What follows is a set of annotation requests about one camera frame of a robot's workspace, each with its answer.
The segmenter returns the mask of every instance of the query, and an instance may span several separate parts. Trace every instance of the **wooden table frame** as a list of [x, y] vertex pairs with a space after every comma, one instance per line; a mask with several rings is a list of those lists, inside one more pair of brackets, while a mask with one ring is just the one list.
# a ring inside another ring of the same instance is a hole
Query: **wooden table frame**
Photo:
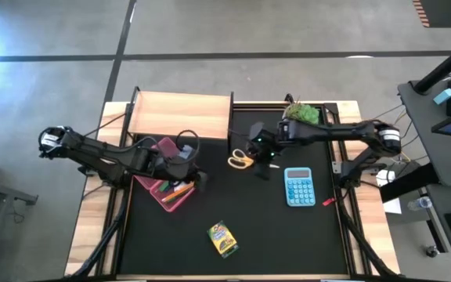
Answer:
[[[235, 102], [235, 104], [241, 103], [280, 103], [280, 102]], [[336, 105], [335, 110], [337, 110], [340, 122], [358, 122], [361, 120], [359, 109], [356, 101], [304, 101], [303, 103], [333, 103]], [[101, 124], [105, 124], [112, 120], [116, 116], [123, 114], [127, 109], [126, 102], [110, 102], [106, 103], [103, 111], [103, 116]], [[126, 121], [121, 118], [118, 121], [102, 128], [99, 131], [98, 139], [102, 141], [111, 143], [113, 145], [119, 145], [121, 139], [121, 132], [123, 127], [125, 127]], [[339, 147], [338, 142], [332, 142], [332, 146], [335, 152], [336, 160], [342, 160], [341, 156], [345, 156], [346, 152], [341, 152], [341, 147]], [[347, 155], [350, 158], [357, 156], [361, 151], [366, 148], [366, 145], [361, 142], [351, 141], [345, 142], [345, 149], [347, 150]], [[373, 182], [371, 176], [363, 176], [363, 179]], [[85, 193], [95, 189], [99, 185], [100, 181], [97, 178], [90, 178], [85, 185]], [[78, 222], [76, 225], [76, 230], [74, 232], [74, 239], [71, 245], [69, 259], [67, 261], [66, 274], [73, 273], [78, 269], [83, 261], [89, 256], [91, 250], [98, 243], [101, 234], [103, 232], [103, 224], [106, 218], [107, 202], [109, 199], [112, 200], [112, 195], [117, 194], [116, 206], [119, 206], [119, 200], [121, 199], [122, 190], [116, 193], [111, 193], [109, 196], [109, 188], [102, 188], [99, 191], [88, 196], [81, 203], [81, 208], [78, 215]], [[395, 272], [399, 272], [398, 263], [396, 261], [394, 247], [392, 246], [392, 240], [389, 233], [389, 228], [387, 220], [385, 218], [384, 208], [382, 206], [382, 200], [380, 197], [380, 192], [375, 187], [362, 185], [354, 193], [349, 194], [349, 198], [346, 199], [346, 208], [350, 215], [354, 215], [358, 210], [353, 210], [350, 205], [350, 201], [357, 201], [359, 207], [359, 217], [361, 218], [363, 232], [366, 239], [379, 255], [385, 264]], [[353, 260], [355, 262], [355, 268], [357, 273], [365, 273], [366, 265], [363, 264], [362, 252], [359, 249], [358, 244], [355, 242], [352, 235], [351, 238], [352, 254]], [[108, 258], [104, 262], [104, 268], [101, 273], [109, 273], [110, 265], [112, 263], [112, 258], [114, 256], [114, 237], [106, 250], [105, 257]], [[238, 276], [147, 276], [147, 275], [136, 275], [136, 276], [126, 276], [120, 275], [119, 279], [344, 279], [348, 278], [348, 275], [238, 275]]]

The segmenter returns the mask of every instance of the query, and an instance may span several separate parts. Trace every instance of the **orange scissors handle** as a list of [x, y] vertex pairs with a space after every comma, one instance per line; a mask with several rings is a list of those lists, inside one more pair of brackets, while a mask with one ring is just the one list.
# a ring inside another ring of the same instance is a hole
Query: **orange scissors handle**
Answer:
[[227, 163], [236, 169], [245, 169], [250, 167], [254, 160], [247, 157], [247, 155], [240, 149], [233, 151], [233, 156], [227, 159]]

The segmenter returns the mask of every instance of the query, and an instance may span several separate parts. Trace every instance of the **calculator display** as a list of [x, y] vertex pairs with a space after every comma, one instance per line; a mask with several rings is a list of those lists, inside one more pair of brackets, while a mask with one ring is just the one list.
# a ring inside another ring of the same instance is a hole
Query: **calculator display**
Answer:
[[293, 178], [307, 178], [309, 177], [309, 171], [289, 171], [287, 172], [287, 176], [288, 177], [293, 177]]

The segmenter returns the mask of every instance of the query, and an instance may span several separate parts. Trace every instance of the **gray concrete floor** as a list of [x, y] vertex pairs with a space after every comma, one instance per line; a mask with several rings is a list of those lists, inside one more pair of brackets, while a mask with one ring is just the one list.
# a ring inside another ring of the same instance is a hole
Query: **gray concrete floor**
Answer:
[[[128, 0], [0, 0], [0, 56], [113, 55]], [[410, 0], [139, 0], [126, 54], [451, 49], [451, 29], [426, 29]], [[127, 61], [114, 101], [135, 85], [238, 100], [358, 100], [364, 118], [400, 104], [396, 85], [423, 77], [441, 57], [305, 60]], [[49, 125], [98, 125], [112, 62], [0, 63], [0, 183], [39, 194], [0, 243], [0, 281], [61, 277], [85, 178], [72, 161], [38, 158]], [[392, 121], [397, 112], [383, 117]], [[399, 127], [406, 129], [405, 118]], [[410, 130], [407, 139], [415, 136]], [[420, 143], [405, 152], [424, 156]], [[419, 255], [426, 226], [392, 227], [408, 277], [451, 273], [451, 256]]]

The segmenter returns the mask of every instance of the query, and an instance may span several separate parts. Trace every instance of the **paper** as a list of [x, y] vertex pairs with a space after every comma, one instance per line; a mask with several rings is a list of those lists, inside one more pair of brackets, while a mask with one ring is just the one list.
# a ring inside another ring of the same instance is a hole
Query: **paper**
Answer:
[[[388, 181], [386, 180], [387, 177], [389, 177], [389, 182], [392, 182], [396, 177], [395, 172], [390, 171], [388, 175], [387, 170], [379, 171], [379, 173], [377, 173], [377, 185], [381, 187], [388, 184]], [[399, 202], [399, 199], [396, 198], [384, 203], [384, 210], [385, 212], [401, 215], [401, 204]]]

